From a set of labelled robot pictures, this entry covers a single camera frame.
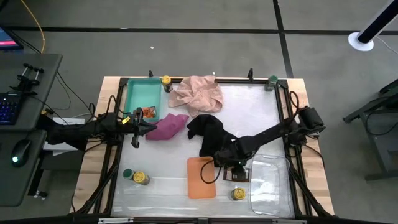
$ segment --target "orange cutting board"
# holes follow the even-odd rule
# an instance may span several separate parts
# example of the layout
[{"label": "orange cutting board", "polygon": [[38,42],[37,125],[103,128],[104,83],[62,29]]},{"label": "orange cutting board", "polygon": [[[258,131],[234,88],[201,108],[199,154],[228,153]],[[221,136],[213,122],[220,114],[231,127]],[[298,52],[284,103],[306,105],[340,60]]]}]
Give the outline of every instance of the orange cutting board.
[{"label": "orange cutting board", "polygon": [[[190,199],[214,198],[216,196],[216,184],[206,184],[200,178],[201,168],[206,162],[212,160],[212,157],[193,157],[187,160],[188,197]],[[214,180],[214,171],[214,162],[210,162],[203,168],[203,179],[207,182]]]}]

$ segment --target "black cloth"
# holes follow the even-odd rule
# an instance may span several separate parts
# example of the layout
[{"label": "black cloth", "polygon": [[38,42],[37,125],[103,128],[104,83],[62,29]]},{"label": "black cloth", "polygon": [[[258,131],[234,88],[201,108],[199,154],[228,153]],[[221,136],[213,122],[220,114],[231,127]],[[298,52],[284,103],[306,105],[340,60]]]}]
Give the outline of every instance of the black cloth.
[{"label": "black cloth", "polygon": [[224,130],[223,123],[209,114],[201,114],[193,119],[188,125],[188,138],[194,135],[203,136],[203,142],[199,152],[200,157],[211,156],[221,150],[225,144],[229,144],[236,136]]}]

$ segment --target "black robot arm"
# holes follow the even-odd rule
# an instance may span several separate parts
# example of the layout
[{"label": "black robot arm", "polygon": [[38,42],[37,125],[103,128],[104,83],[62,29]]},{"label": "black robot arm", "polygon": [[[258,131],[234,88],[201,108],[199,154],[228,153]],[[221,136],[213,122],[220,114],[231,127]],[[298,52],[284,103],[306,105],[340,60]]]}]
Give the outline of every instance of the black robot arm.
[{"label": "black robot arm", "polygon": [[324,129],[323,121],[315,108],[306,106],[299,109],[293,118],[287,118],[255,136],[243,136],[226,143],[222,150],[215,153],[215,161],[224,167],[244,166],[261,146],[277,138],[287,136],[290,145],[302,146],[307,143],[306,135],[319,133]]},{"label": "black robot arm", "polygon": [[138,137],[155,130],[156,125],[143,120],[141,108],[137,108],[134,114],[128,114],[125,119],[118,118],[116,113],[100,114],[95,121],[85,124],[64,125],[54,122],[45,115],[40,116],[37,129],[47,132],[46,141],[49,144],[67,143],[75,146],[77,142],[86,141],[89,138],[100,138],[108,144],[114,144],[115,136],[120,134],[134,134],[132,146],[138,148]]}]

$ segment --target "teal tray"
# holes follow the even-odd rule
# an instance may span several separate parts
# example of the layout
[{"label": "teal tray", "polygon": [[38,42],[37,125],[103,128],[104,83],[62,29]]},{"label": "teal tray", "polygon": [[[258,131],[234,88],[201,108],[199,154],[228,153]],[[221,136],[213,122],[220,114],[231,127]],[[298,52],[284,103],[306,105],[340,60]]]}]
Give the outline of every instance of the teal tray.
[{"label": "teal tray", "polygon": [[160,78],[130,78],[127,83],[127,98],[124,112],[133,112],[137,107],[155,106],[155,118],[145,118],[147,122],[159,120],[162,82]]}]

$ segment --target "monitor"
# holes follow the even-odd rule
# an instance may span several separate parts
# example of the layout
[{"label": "monitor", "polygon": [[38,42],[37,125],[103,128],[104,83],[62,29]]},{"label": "monitor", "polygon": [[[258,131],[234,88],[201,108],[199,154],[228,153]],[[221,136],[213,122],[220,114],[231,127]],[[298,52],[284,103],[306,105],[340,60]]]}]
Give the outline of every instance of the monitor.
[{"label": "monitor", "polygon": [[0,50],[19,50],[23,46],[14,40],[5,30],[0,28]]}]

